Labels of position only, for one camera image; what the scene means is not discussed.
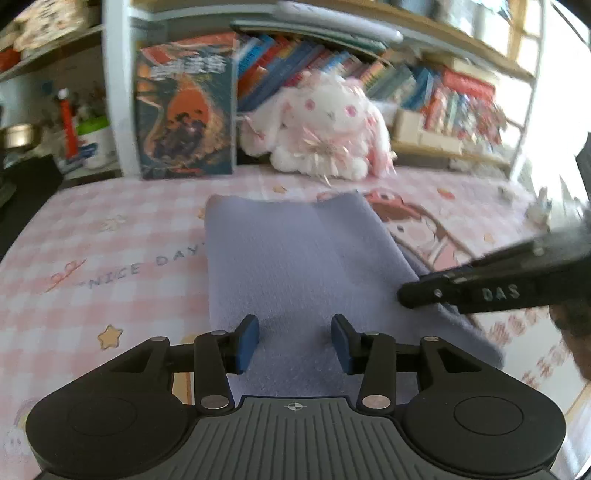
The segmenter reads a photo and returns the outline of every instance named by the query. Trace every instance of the white plush rabbit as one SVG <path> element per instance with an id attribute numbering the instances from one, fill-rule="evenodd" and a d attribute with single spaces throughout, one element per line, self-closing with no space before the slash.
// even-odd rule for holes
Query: white plush rabbit
<path id="1" fill-rule="evenodd" d="M 241 146 L 251 156 L 271 152 L 280 171 L 360 180 L 392 167 L 390 138 L 382 114 L 358 80 L 304 73 L 248 115 Z"/>

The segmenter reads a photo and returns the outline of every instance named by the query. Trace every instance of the black circular disc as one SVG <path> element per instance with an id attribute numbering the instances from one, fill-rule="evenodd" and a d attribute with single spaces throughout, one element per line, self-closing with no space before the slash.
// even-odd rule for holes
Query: black circular disc
<path id="1" fill-rule="evenodd" d="M 560 409 L 531 389 L 425 390 L 408 403 L 402 427 L 428 458 L 454 471 L 487 476 L 548 465 L 566 431 Z"/>
<path id="2" fill-rule="evenodd" d="M 172 394 L 57 392 L 27 418 L 27 437 L 40 466 L 80 480 L 120 478 L 167 457 L 187 427 Z"/>

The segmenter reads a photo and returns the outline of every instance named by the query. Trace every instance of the green lid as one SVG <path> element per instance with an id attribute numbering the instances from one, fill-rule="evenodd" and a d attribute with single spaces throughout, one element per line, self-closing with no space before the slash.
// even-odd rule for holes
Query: green lid
<path id="1" fill-rule="evenodd" d="M 105 116 L 99 116 L 97 118 L 91 118 L 84 122 L 80 122 L 76 128 L 78 135 L 91 134 L 97 130 L 103 130 L 109 126 L 109 120 Z"/>

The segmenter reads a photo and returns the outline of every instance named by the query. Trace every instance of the silver screw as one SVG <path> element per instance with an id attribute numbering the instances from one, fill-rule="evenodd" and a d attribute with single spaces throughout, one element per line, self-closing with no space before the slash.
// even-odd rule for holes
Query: silver screw
<path id="1" fill-rule="evenodd" d="M 388 408 L 392 402 L 390 402 L 388 397 L 384 397 L 383 395 L 368 395 L 361 403 L 372 410 L 382 410 Z"/>
<path id="2" fill-rule="evenodd" d="M 223 395 L 208 395 L 201 399 L 201 405 L 208 410 L 221 410 L 226 408 L 230 401 Z"/>

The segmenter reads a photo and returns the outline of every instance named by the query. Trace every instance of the harry potter book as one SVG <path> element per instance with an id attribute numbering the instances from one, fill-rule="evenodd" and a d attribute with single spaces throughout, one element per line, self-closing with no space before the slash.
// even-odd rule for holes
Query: harry potter book
<path id="1" fill-rule="evenodd" d="M 137 136 L 145 179 L 230 174 L 236 161 L 234 33 L 143 48 Z"/>

